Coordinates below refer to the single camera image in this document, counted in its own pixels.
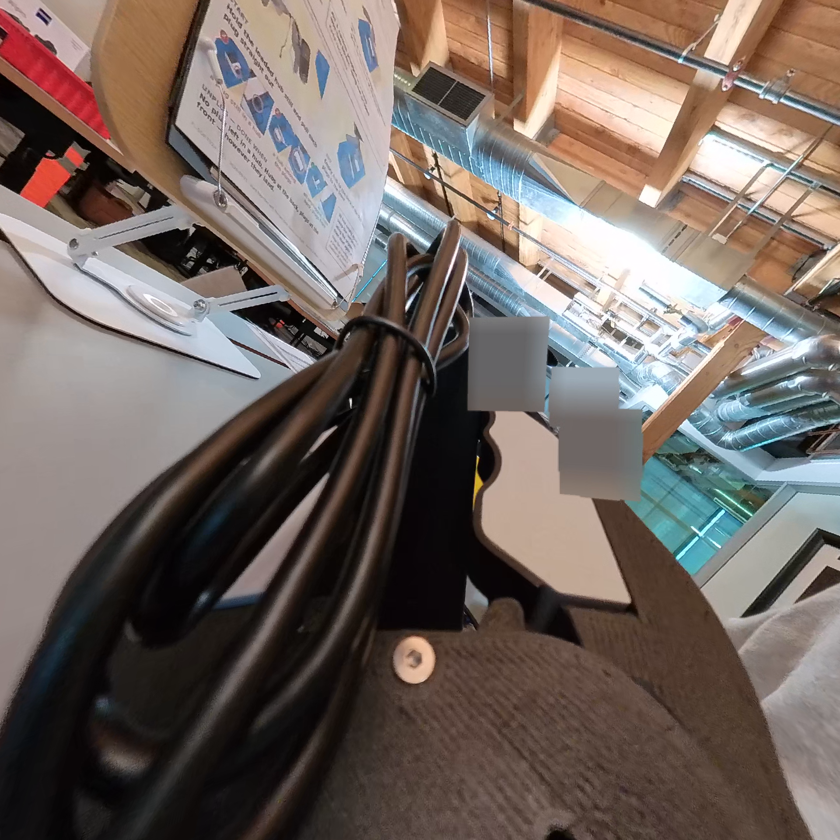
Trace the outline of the white paper sheet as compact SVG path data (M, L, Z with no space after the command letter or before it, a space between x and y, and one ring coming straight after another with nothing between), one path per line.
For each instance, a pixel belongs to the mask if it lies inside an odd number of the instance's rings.
M289 343L282 341L277 336L268 333L261 327L250 323L248 325L251 332L262 342L276 359L284 364L289 370L298 373L310 365L315 364L309 354L291 346Z

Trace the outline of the silver duct with vent grille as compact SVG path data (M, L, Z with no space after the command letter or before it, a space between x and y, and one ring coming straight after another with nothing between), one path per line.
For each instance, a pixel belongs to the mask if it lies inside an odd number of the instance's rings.
M497 120L490 92L452 70L395 68L392 125L557 224L582 214L545 149Z

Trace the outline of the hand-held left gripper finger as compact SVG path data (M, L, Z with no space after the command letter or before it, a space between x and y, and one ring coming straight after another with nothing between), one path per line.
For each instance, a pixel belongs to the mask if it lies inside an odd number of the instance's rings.
M484 442L493 468L476 502L479 540L563 603L634 611L595 501L560 493L553 433L526 413L491 413Z

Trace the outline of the person's grey clothing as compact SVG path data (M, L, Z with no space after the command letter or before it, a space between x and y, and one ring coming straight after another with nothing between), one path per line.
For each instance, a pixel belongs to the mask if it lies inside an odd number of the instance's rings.
M724 627L813 838L839 838L839 585Z

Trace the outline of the red bin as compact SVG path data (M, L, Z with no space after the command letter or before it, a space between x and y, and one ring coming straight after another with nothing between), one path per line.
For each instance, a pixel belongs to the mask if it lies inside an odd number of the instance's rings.
M103 139L110 140L91 84L69 69L5 11L1 12L1 33L1 57L6 63Z

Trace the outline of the orange object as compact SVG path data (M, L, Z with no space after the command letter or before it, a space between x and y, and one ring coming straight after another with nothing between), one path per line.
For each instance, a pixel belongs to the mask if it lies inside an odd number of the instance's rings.
M40 207L46 207L49 201L67 183L71 172L59 159L45 157L35 168L20 191L21 197Z

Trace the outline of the silver ventilation duct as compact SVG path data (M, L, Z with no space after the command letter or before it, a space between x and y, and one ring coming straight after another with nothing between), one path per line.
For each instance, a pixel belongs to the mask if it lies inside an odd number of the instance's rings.
M838 321L809 310L743 276L717 304L785 344L839 337Z
M392 233L402 233L425 251L441 234L448 218L389 178L385 184L379 223ZM512 257L469 231L461 230L461 246L469 259L467 286L482 306L510 317L547 317L549 357L583 366L614 367L599 339L583 331L566 314L572 298L540 279Z

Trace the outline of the white box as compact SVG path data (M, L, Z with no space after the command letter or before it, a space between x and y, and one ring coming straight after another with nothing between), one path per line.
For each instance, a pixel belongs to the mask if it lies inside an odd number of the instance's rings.
M42 3L31 3L28 18L31 34L68 69L81 75L88 66L90 47Z

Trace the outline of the insulated silver pipes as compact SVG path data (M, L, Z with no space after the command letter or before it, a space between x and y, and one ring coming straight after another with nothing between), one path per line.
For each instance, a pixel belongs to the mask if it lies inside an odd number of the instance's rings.
M745 451L838 422L839 338L801 342L729 375L688 422L714 445Z

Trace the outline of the white desk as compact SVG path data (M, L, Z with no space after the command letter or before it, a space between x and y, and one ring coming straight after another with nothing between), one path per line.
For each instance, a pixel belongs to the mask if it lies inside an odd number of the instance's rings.
M57 596L153 478L292 375L246 322L213 316L258 380L118 335L50 296L2 241L1 702Z

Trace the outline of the printed instruction sheet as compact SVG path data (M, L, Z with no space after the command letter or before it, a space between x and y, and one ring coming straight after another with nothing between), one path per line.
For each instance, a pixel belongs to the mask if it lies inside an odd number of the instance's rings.
M347 311L382 204L398 31L393 2L201 2L175 81L184 199L326 312Z

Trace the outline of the grey metal pipe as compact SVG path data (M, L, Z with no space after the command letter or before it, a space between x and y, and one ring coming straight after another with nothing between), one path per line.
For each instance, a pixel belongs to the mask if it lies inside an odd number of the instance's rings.
M790 82L791 75L776 80L763 80L746 72L745 64L740 59L731 65L725 65L714 59L698 56L689 47L681 49L660 38L639 33L565 3L527 1L527 4L566 18L578 25L612 36L626 44L644 49L683 67L711 74L720 82L720 88L724 91L729 91L731 88L740 88L761 100L808 114L836 127L839 125L838 106L793 91Z

